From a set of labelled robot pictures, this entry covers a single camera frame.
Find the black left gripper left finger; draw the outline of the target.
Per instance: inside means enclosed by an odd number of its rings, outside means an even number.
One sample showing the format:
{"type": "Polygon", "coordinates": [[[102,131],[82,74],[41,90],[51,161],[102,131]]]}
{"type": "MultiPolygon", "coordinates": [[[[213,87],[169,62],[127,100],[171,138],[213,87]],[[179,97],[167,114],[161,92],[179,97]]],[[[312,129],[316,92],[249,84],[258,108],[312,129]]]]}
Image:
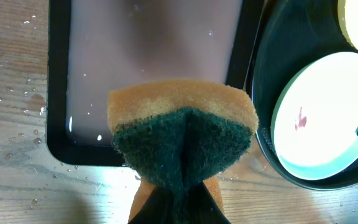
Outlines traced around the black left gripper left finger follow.
{"type": "Polygon", "coordinates": [[[153,189],[138,213],[128,224],[174,224],[177,223],[175,206],[178,189],[156,187],[153,189]]]}

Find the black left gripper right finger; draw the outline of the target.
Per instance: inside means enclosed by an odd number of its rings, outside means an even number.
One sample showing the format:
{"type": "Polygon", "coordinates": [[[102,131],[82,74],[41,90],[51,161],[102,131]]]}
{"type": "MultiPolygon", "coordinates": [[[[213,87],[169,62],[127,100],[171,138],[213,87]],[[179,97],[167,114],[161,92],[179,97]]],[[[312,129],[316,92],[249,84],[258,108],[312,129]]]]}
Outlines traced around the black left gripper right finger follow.
{"type": "Polygon", "coordinates": [[[188,191],[184,205],[189,224],[230,224],[203,182],[188,191]]]}

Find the green orange sponge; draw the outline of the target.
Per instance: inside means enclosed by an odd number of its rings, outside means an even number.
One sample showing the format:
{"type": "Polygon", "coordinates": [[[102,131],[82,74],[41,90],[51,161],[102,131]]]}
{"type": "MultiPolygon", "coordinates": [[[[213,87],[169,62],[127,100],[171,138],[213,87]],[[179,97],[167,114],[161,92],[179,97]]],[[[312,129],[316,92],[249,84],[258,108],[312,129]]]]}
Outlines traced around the green orange sponge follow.
{"type": "Polygon", "coordinates": [[[177,223],[188,223],[188,191],[203,182],[223,213],[216,175],[250,148],[259,119],[248,94],[220,83],[164,80],[113,90],[112,144],[141,178],[129,220],[156,187],[178,189],[177,223]]]}

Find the light green plate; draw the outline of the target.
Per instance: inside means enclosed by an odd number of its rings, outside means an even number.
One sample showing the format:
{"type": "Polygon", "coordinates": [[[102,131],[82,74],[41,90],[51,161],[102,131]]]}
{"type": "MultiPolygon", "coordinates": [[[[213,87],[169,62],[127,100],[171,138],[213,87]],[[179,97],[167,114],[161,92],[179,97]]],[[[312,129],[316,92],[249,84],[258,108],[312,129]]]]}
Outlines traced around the light green plate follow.
{"type": "Polygon", "coordinates": [[[358,53],[338,52],[301,69],[271,122],[278,160],[305,180],[333,176],[358,158],[358,53]]]}

